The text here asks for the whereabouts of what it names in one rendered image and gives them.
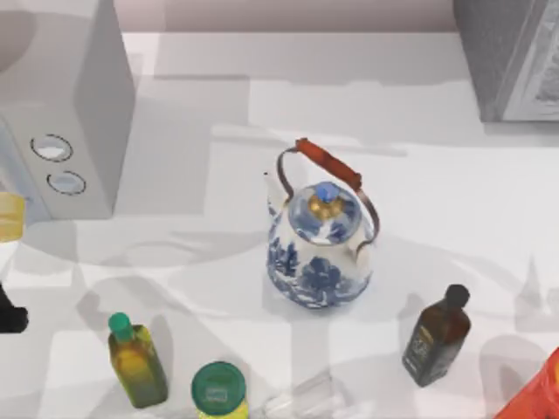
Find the blue and white teapot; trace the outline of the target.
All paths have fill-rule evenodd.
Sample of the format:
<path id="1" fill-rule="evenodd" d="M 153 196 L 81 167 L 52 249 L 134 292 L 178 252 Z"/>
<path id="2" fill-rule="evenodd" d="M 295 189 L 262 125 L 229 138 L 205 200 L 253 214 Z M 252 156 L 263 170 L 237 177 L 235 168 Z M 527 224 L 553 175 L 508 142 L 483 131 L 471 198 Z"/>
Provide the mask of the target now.
<path id="1" fill-rule="evenodd" d="M 357 299 L 373 273 L 370 249 L 380 218 L 362 189 L 362 177 L 307 138 L 284 155 L 303 154 L 337 178 L 295 189 L 284 156 L 266 171 L 268 231 L 266 269 L 286 298 L 307 309 L 342 306 Z"/>

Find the yellow jar with green lid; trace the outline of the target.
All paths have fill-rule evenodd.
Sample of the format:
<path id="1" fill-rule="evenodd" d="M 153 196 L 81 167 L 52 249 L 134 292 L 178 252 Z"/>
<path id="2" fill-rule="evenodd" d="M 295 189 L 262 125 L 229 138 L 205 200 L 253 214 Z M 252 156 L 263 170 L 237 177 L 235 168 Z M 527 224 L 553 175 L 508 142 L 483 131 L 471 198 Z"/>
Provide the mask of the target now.
<path id="1" fill-rule="evenodd" d="M 201 367 L 190 393 L 197 419 L 249 419 L 245 377 L 229 362 L 214 361 Z"/>

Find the clear glass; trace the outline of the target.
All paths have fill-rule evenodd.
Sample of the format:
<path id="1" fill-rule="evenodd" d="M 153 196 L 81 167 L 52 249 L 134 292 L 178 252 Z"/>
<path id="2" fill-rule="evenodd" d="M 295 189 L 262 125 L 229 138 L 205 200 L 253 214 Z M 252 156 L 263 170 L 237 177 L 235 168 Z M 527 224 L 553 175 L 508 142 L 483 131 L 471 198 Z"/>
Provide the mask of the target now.
<path id="1" fill-rule="evenodd" d="M 346 406 L 331 374 L 322 373 L 268 399 L 262 419 L 334 419 Z"/>

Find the dark brown bottle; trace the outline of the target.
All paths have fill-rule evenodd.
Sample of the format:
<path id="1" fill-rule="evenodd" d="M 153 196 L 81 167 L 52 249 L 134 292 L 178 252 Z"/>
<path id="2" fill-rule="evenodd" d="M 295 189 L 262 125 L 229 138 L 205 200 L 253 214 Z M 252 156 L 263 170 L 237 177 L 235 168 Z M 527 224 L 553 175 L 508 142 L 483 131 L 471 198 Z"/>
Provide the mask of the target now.
<path id="1" fill-rule="evenodd" d="M 421 388 L 446 375 L 471 329 L 464 311 L 470 292 L 460 284 L 446 288 L 445 296 L 419 315 L 402 362 Z"/>

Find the yellow bottle with green cap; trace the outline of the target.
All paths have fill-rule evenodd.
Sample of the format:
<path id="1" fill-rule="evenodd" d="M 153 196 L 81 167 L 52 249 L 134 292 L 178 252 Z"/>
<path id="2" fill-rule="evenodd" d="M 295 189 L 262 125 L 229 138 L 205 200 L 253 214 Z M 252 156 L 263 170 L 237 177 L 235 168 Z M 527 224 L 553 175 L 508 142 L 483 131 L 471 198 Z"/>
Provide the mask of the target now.
<path id="1" fill-rule="evenodd" d="M 112 314 L 108 326 L 110 361 L 132 406 L 145 409 L 166 402 L 168 380 L 149 330 L 133 325 L 125 313 Z"/>

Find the microwave knob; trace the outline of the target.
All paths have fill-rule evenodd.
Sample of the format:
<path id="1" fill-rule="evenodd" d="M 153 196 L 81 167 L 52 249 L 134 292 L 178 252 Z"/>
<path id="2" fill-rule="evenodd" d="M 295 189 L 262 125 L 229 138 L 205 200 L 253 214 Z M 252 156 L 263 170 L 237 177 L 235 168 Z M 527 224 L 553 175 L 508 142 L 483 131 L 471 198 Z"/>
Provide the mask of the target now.
<path id="1" fill-rule="evenodd" d="M 45 134 L 32 138 L 31 150 L 46 161 L 62 162 L 73 155 L 72 145 L 63 137 L 56 134 Z"/>
<path id="2" fill-rule="evenodd" d="M 69 170 L 49 174 L 46 182 L 54 191 L 62 195 L 76 196 L 86 190 L 86 180 L 81 175 Z"/>

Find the pale microwave oven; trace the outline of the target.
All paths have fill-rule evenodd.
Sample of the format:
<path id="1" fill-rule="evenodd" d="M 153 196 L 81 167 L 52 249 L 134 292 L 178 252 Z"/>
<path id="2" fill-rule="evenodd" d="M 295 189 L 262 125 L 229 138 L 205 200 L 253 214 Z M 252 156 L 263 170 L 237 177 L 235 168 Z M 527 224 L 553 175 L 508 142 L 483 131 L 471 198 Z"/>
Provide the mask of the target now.
<path id="1" fill-rule="evenodd" d="M 0 0 L 0 186 L 23 197 L 27 223 L 113 214 L 134 108 L 114 0 Z M 30 141 L 45 134 L 72 157 L 38 157 Z M 82 194 L 47 184 L 67 170 Z"/>

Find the yellow translucent cup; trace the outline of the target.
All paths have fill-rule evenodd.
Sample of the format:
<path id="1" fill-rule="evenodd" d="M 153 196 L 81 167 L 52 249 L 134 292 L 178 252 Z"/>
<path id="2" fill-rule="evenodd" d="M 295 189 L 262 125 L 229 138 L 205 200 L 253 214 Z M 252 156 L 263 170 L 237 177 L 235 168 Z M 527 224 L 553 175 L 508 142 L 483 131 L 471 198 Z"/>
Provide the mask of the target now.
<path id="1" fill-rule="evenodd" d="M 9 192 L 0 192 L 0 243 L 19 240 L 24 234 L 25 200 Z"/>

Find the grey cabinet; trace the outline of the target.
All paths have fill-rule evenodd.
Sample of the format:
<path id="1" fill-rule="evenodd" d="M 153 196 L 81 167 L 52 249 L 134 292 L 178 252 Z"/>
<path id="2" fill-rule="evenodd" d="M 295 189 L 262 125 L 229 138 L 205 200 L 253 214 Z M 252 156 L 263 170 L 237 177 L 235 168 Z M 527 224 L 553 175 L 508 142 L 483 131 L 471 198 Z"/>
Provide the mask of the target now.
<path id="1" fill-rule="evenodd" d="M 559 0 L 453 0 L 484 122 L 559 122 Z"/>

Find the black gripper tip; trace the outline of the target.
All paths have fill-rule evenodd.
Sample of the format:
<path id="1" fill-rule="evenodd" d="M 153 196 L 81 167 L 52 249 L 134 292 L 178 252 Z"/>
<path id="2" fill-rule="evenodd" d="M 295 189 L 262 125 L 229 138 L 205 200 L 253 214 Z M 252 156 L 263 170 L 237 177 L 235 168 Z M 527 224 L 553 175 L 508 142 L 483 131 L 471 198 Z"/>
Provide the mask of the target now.
<path id="1" fill-rule="evenodd" d="M 22 333 L 28 324 L 27 309 L 14 306 L 0 283 L 0 333 Z"/>

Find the red and orange box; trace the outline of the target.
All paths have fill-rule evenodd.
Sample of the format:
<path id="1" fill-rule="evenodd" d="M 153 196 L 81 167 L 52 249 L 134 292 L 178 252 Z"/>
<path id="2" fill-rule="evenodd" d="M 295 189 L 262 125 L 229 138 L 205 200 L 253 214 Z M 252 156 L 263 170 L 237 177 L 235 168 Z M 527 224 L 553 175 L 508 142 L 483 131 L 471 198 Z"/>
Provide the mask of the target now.
<path id="1" fill-rule="evenodd" d="M 559 347 L 493 419 L 559 419 Z"/>

